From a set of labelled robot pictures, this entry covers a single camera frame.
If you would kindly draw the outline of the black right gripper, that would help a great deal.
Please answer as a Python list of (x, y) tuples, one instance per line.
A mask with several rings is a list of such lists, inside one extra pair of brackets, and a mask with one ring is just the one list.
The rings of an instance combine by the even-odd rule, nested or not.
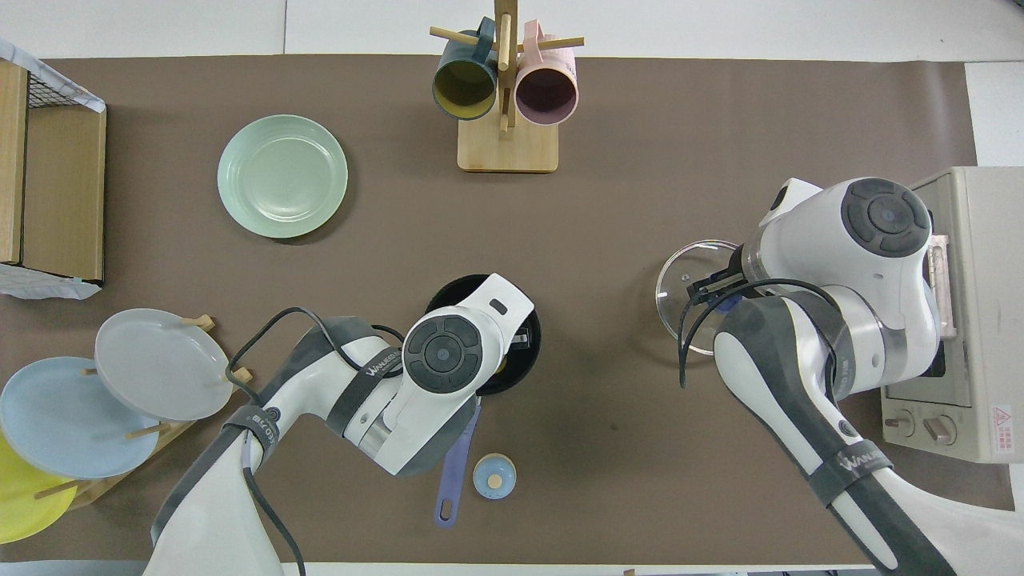
[(746, 288), (749, 280), (743, 263), (745, 263), (745, 245), (740, 244), (732, 252), (725, 269), (688, 285), (688, 303), (706, 303), (715, 298), (723, 298), (732, 292), (714, 308), (717, 314), (730, 313), (743, 299), (750, 297), (750, 288)]

